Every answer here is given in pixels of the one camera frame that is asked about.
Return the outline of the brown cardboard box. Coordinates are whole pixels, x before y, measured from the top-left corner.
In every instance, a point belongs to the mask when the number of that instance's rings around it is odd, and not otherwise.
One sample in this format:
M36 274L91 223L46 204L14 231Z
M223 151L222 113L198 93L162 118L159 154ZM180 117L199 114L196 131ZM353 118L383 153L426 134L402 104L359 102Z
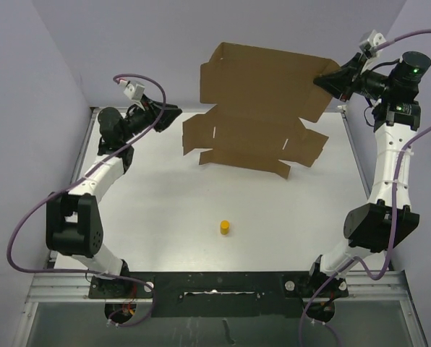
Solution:
M304 122L318 122L332 99L313 80L338 68L319 56L220 43L200 67L200 102L212 107L183 122L183 153L199 149L201 165L284 179L291 163L311 167L328 137Z

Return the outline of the small yellow cylinder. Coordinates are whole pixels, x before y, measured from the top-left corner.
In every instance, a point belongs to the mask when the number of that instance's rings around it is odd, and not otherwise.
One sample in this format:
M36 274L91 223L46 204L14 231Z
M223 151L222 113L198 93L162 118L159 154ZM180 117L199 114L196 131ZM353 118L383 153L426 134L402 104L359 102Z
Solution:
M222 235L228 235L230 231L231 224L227 220L222 220L220 223L220 233Z

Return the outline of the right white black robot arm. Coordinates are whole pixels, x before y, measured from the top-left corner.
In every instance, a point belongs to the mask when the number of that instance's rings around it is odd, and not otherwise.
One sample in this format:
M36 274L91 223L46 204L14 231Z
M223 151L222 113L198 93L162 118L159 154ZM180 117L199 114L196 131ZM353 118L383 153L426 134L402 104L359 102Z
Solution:
M393 61L387 76L366 69L366 63L366 57L358 53L338 70L314 79L315 85L336 99L348 100L358 94L376 102L372 128L377 144L367 203L348 213L343 241L320 255L305 278L307 290L316 296L341 284L365 257L381 252L390 256L419 225L419 214L412 211L409 198L409 166L411 145L421 123L416 97L431 59L420 52L405 52Z

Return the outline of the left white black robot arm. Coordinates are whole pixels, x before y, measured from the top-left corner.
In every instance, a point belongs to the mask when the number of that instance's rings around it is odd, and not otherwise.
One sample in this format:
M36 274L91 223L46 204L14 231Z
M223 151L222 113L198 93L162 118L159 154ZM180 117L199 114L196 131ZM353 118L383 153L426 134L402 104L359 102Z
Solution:
M99 111L100 139L93 165L82 182L46 204L46 246L81 262L115 297L131 288L127 264L103 243L99 204L115 181L132 165L132 138L148 130L162 132L182 114L180 107L163 105L146 95L122 114L114 107Z

